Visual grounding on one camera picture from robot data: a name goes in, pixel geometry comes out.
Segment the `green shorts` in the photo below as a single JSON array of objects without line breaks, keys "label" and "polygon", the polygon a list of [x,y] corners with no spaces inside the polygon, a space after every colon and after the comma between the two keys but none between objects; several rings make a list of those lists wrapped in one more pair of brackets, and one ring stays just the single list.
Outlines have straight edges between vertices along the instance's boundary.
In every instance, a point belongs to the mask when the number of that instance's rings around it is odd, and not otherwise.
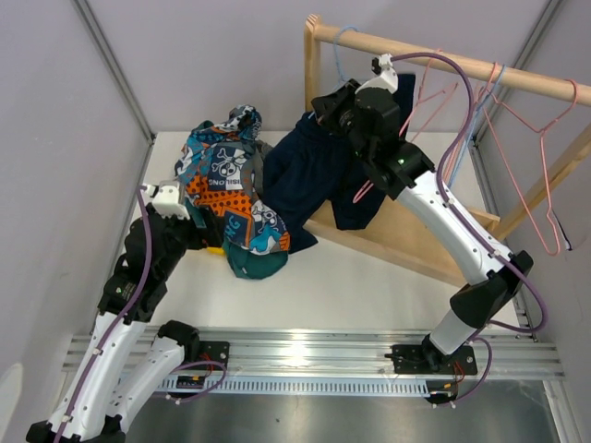
[{"label": "green shorts", "polygon": [[287,263],[287,252],[254,254],[239,245],[225,241],[223,251],[230,269],[239,279],[264,280],[276,274]]}]

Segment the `navy blue shorts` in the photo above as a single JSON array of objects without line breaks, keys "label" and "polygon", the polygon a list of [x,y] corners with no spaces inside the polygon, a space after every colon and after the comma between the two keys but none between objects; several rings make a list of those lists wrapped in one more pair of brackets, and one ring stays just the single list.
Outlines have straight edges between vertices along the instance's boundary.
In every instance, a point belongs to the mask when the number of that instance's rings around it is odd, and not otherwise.
[{"label": "navy blue shorts", "polygon": [[339,137],[302,115],[264,160],[262,200],[284,221],[294,254],[318,240],[304,225],[325,201],[342,231],[365,229],[386,194],[374,178],[385,171],[391,150],[405,143],[404,123],[413,109],[416,77],[399,75],[395,93],[360,84],[363,138]]}]

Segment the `patterned orange blue shorts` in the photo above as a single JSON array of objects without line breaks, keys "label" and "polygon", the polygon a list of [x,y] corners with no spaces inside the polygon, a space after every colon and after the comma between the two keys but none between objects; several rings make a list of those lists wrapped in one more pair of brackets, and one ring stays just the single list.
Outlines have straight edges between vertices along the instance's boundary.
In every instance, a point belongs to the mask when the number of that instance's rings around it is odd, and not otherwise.
[{"label": "patterned orange blue shorts", "polygon": [[288,252],[291,243],[282,218],[254,189],[251,157],[261,125],[255,107],[239,105],[227,120],[194,128],[175,164],[188,202],[210,207],[224,219],[224,239],[257,255]]}]

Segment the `grey shorts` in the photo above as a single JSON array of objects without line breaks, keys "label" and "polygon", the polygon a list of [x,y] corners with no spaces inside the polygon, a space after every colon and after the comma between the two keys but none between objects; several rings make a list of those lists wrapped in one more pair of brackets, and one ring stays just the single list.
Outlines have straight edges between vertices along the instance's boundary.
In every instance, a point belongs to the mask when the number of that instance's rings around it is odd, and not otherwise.
[{"label": "grey shorts", "polygon": [[264,160],[267,155],[274,149],[274,146],[263,141],[256,140],[254,153],[251,157],[253,161],[253,185],[257,195],[261,198],[264,194],[263,175],[264,175]]}]

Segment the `light blue wire hanger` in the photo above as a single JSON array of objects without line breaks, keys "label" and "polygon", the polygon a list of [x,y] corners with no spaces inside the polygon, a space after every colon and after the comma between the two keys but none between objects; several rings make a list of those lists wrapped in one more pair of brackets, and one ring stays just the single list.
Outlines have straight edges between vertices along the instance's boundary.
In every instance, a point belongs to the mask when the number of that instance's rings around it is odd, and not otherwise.
[{"label": "light blue wire hanger", "polygon": [[480,115],[487,104],[487,101],[494,90],[498,87],[502,76],[506,71],[506,65],[493,64],[493,69],[486,83],[480,85],[475,91],[475,104],[470,123],[465,134],[455,146],[449,163],[443,173],[443,181],[448,187],[452,187],[455,182],[459,170],[464,161],[464,156],[468,151],[468,145],[476,134],[476,126],[479,122]]}]

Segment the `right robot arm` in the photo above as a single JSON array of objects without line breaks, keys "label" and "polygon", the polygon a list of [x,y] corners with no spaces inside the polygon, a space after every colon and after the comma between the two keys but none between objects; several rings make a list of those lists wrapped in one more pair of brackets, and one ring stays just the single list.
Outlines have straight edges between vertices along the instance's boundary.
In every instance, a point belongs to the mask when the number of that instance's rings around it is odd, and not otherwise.
[{"label": "right robot arm", "polygon": [[322,127],[348,139],[370,182],[414,213],[464,276],[449,311],[421,343],[423,365],[442,372],[518,293],[533,259],[496,240],[439,184],[434,163],[401,136],[401,109],[391,91],[350,80],[311,106]]}]

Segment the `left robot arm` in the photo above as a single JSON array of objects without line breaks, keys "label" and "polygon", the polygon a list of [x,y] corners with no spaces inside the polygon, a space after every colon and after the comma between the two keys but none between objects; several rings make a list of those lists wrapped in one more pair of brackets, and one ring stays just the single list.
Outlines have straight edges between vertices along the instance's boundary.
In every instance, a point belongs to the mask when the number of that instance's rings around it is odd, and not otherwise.
[{"label": "left robot arm", "polygon": [[103,287],[87,351],[51,417],[35,423],[28,442],[123,442],[132,422],[176,370],[226,369],[207,359],[199,330],[180,321],[161,326],[146,356],[125,376],[124,366],[167,293],[167,280],[188,250],[223,244],[223,221],[206,207],[165,217],[141,206],[124,253]]}]

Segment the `yellow plastic tray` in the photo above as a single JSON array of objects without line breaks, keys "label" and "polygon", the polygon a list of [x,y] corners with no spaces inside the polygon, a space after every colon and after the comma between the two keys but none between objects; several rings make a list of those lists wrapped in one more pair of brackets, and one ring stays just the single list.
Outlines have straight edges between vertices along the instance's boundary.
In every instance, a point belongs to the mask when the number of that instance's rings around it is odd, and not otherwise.
[{"label": "yellow plastic tray", "polygon": [[220,257],[223,257],[225,255],[225,251],[222,247],[208,246],[206,248],[206,251],[210,254],[220,256]]}]

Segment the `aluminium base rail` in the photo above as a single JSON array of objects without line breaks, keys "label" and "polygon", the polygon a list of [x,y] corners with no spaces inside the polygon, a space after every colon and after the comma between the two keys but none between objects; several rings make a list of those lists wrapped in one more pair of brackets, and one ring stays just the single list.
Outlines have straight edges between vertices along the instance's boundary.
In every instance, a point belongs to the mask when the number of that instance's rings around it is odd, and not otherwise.
[{"label": "aluminium base rail", "polygon": [[[377,377],[391,374],[384,358],[394,344],[418,344],[424,330],[202,328],[204,341],[227,341],[229,372],[260,377]],[[495,332],[484,337],[492,380],[556,380],[565,372],[553,343]]]}]

